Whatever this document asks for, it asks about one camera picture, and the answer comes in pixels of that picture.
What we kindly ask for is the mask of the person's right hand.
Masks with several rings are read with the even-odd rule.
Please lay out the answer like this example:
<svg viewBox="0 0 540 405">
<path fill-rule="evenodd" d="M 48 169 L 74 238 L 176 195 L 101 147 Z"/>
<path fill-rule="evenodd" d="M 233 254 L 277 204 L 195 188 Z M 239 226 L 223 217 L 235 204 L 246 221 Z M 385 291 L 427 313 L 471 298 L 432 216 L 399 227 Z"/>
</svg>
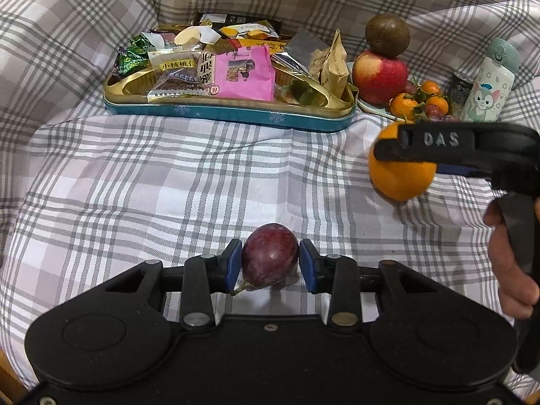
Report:
<svg viewBox="0 0 540 405">
<path fill-rule="evenodd" d="M 518 266 L 503 215 L 495 200 L 487 206 L 483 221 L 493 228 L 488 256 L 499 284 L 501 308 L 507 316 L 516 320 L 528 319 L 539 300 L 539 286 Z"/>
</svg>

